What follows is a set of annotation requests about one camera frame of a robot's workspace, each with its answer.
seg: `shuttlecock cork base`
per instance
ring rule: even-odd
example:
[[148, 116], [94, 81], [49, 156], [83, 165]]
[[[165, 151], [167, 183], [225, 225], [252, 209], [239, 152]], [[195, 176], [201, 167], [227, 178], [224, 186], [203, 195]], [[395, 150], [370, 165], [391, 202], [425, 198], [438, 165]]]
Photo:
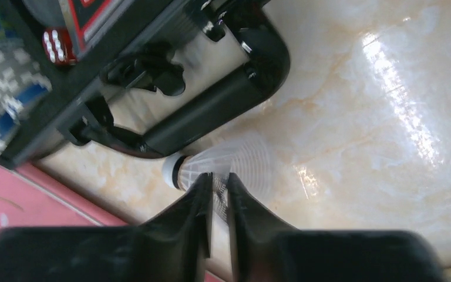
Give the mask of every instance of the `shuttlecock cork base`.
[[175, 187], [179, 190], [186, 189], [185, 187], [181, 187], [179, 185], [179, 170], [188, 157], [189, 156], [176, 153], [165, 160], [161, 173], [167, 185], [170, 187]]

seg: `black machine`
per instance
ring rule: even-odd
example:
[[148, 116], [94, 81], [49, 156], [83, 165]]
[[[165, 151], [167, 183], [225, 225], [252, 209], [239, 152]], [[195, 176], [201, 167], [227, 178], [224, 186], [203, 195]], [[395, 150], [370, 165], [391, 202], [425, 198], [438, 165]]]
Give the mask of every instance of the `black machine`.
[[[0, 233], [0, 282], [202, 282], [210, 256], [212, 174], [141, 226], [30, 227]], [[430, 247], [402, 231], [301, 231], [229, 175], [234, 281], [448, 281]]]
[[[284, 83], [290, 55], [268, 20], [265, 0], [124, 0], [130, 3], [80, 62], [53, 66], [42, 50], [43, 26], [22, 1], [0, 0], [6, 19], [41, 64], [53, 91], [31, 112], [0, 155], [14, 169], [58, 131], [74, 145], [90, 141], [144, 159], [169, 156], [270, 98]], [[195, 99], [139, 135], [114, 125], [102, 85], [176, 96], [186, 85], [173, 52], [204, 32], [219, 41], [228, 29], [250, 58]]]

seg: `black plastic frame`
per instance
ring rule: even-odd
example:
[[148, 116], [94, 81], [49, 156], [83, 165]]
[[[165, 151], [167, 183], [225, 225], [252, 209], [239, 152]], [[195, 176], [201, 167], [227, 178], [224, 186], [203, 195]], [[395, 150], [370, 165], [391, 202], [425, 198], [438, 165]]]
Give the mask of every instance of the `black plastic frame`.
[[137, 51], [158, 34], [162, 26], [179, 16], [192, 0], [138, 0], [121, 15], [100, 42], [71, 69], [61, 70], [46, 57], [38, 31], [42, 26], [33, 19], [19, 0], [0, 0], [6, 19], [26, 42], [25, 49], [41, 64], [51, 80], [53, 91], [23, 122], [19, 132], [0, 155], [0, 165], [14, 169], [25, 163], [41, 143], [60, 127], [72, 125], [85, 108], [84, 103], [99, 93], [99, 71], [120, 54]]
[[[78, 122], [73, 129], [62, 129], [63, 135], [79, 146], [94, 141], [131, 156], [158, 159], [178, 152], [267, 100], [284, 83], [291, 62], [286, 44], [262, 5], [256, 0], [229, 0], [216, 11], [198, 11], [199, 15], [209, 17], [217, 29], [228, 27], [250, 60], [144, 134], [115, 126], [106, 102], [96, 99], [89, 102], [88, 111], [83, 113], [86, 122]], [[141, 56], [138, 60], [146, 59], [149, 58]], [[131, 79], [142, 75], [137, 73]]]

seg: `black plastic handle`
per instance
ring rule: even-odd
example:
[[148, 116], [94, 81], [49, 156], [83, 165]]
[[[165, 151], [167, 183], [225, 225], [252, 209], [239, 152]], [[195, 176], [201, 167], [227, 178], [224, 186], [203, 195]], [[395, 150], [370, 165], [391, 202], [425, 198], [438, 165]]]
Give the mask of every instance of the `black plastic handle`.
[[228, 1], [217, 15], [250, 61], [146, 132], [146, 149], [163, 156], [181, 150], [270, 98], [288, 76], [288, 48], [258, 1]]

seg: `pink surface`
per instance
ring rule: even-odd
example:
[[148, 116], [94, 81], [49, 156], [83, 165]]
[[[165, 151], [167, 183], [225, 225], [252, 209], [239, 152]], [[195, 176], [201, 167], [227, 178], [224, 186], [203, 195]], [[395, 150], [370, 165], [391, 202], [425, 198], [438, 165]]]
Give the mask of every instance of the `pink surface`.
[[[124, 221], [82, 198], [31, 164], [18, 173], [87, 214], [100, 225], [126, 225]], [[39, 190], [32, 183], [0, 168], [0, 228], [6, 226], [91, 226], [94, 223], [71, 207]], [[206, 274], [205, 282], [222, 281]]]
[[0, 168], [0, 227], [90, 226], [91, 221]]

